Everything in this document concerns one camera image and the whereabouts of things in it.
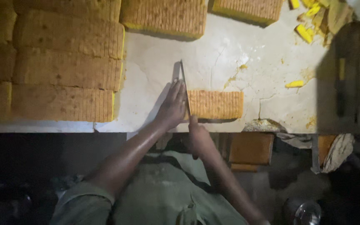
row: cloth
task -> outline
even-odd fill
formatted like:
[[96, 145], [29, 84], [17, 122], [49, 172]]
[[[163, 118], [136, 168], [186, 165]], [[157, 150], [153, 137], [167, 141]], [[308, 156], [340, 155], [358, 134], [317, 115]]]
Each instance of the cloth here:
[[312, 148], [312, 137], [307, 134], [287, 134], [287, 133], [276, 133], [276, 136], [285, 143], [299, 148], [299, 149], [311, 149]]
[[335, 171], [352, 153], [355, 138], [352, 134], [338, 135], [333, 141], [330, 151], [324, 159], [322, 172]]
[[212, 191], [201, 160], [174, 151], [149, 154], [123, 195], [81, 182], [59, 200], [51, 224], [246, 224]]

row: hand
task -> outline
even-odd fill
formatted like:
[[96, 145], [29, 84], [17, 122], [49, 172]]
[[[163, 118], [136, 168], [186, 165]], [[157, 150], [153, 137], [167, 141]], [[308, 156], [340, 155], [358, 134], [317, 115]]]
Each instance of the hand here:
[[184, 119], [186, 112], [186, 85], [177, 78], [173, 80], [166, 99], [160, 106], [155, 120], [162, 122], [170, 130]]
[[200, 157], [204, 163], [209, 165], [222, 160], [222, 156], [216, 149], [209, 132], [204, 126], [198, 124], [197, 116], [191, 116], [188, 129], [190, 131], [190, 151], [194, 159]]

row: dark floor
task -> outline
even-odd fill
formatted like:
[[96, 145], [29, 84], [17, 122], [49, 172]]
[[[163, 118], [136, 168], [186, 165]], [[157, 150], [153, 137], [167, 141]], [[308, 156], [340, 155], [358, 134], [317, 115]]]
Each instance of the dark floor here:
[[[0, 134], [0, 181], [15, 178], [39, 187], [55, 176], [87, 174], [125, 140], [125, 133]], [[317, 200], [328, 189], [327, 177], [312, 173], [310, 162], [308, 150], [277, 144], [271, 166], [235, 176], [273, 221], [288, 197]]]

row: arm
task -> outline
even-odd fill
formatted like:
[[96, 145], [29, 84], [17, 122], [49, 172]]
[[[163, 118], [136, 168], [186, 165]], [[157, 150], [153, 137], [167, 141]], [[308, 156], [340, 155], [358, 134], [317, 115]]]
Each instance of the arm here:
[[117, 197], [147, 151], [166, 131], [183, 120], [185, 93], [183, 81], [175, 79], [156, 118], [128, 140], [118, 154], [108, 156], [86, 180]]
[[200, 157], [204, 166], [217, 177], [219, 189], [230, 204], [250, 224], [267, 222], [260, 210], [247, 196], [237, 179], [234, 177], [209, 135], [209, 132], [198, 125], [196, 116], [190, 119], [190, 143], [194, 156]]

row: right hand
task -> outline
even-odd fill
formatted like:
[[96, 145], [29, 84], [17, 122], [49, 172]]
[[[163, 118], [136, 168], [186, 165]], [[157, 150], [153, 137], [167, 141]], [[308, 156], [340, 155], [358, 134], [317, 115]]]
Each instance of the right hand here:
[[204, 163], [208, 164], [222, 160], [209, 132], [204, 126], [198, 124], [197, 116], [191, 116], [188, 129], [190, 131], [190, 151], [194, 158], [200, 157]]

